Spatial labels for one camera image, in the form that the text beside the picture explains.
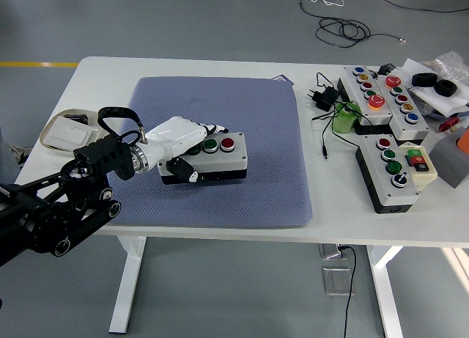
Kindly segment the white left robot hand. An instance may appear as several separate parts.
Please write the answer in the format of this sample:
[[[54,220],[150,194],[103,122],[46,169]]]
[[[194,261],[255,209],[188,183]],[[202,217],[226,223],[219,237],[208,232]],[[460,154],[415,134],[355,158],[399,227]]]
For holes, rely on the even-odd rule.
[[[206,125],[183,117],[172,117],[147,133],[141,128],[141,136],[133,147],[134,169],[144,174],[163,162],[181,181],[201,182],[203,177],[180,156],[209,135],[228,131],[221,125]]]

